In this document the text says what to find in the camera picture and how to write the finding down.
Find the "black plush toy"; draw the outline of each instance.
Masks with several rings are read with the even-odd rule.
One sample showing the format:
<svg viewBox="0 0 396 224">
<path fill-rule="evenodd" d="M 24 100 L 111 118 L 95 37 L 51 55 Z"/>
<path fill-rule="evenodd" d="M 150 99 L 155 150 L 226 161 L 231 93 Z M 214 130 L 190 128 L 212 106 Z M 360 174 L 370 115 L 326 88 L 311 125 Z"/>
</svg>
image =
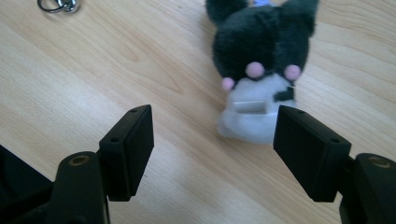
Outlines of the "black plush toy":
<svg viewBox="0 0 396 224">
<path fill-rule="evenodd" d="M 293 86 L 301 75 L 314 33 L 318 0 L 206 0 L 218 30 L 213 61 L 229 92 L 219 118 L 221 135 L 271 143 L 277 109 L 295 106 Z"/>
</svg>

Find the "wooden table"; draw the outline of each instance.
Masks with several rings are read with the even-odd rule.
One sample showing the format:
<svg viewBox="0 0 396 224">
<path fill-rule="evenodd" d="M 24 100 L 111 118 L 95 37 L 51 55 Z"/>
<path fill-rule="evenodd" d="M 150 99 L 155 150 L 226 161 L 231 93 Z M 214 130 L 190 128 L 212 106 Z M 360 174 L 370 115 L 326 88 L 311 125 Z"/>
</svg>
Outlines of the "wooden table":
<svg viewBox="0 0 396 224">
<path fill-rule="evenodd" d="M 302 110 L 396 161 L 396 2 L 326 0 L 304 75 Z M 155 148 L 136 197 L 112 223 L 340 223 L 313 203 L 272 146 L 226 139 L 226 93 L 211 62 L 205 1 L 87 1 L 46 14 L 0 3 L 0 144 L 53 180 L 128 110 L 152 105 Z"/>
</svg>

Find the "keychain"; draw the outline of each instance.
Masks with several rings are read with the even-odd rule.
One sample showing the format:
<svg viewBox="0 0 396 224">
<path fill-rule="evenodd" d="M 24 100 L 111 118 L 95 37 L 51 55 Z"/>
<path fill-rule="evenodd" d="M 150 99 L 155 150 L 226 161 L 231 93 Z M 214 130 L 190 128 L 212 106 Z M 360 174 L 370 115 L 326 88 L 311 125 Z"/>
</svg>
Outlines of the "keychain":
<svg viewBox="0 0 396 224">
<path fill-rule="evenodd" d="M 75 13 L 79 8 L 79 1 L 78 0 L 54 0 L 55 3 L 59 6 L 55 9 L 48 9 L 42 6 L 43 0 L 37 0 L 38 7 L 41 10 L 48 12 L 48 13 L 57 13 L 60 11 L 64 11 L 67 13 Z"/>
</svg>

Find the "metal ring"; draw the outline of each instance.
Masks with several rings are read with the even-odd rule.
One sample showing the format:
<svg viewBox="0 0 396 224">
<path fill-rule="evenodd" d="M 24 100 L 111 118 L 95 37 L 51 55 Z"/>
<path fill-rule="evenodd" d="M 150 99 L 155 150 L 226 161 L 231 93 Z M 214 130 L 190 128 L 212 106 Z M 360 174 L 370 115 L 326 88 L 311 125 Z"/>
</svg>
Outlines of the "metal ring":
<svg viewBox="0 0 396 224">
<path fill-rule="evenodd" d="M 42 1 L 43 0 L 37 0 L 38 7 L 40 7 L 41 10 L 48 12 L 48 13 L 57 13 L 57 12 L 63 11 L 67 7 L 66 3 L 59 5 L 59 3 L 61 3 L 62 1 L 58 1 L 59 7 L 55 8 L 55 9 L 47 9 L 47 8 L 44 8 L 43 6 L 41 6 Z"/>
</svg>

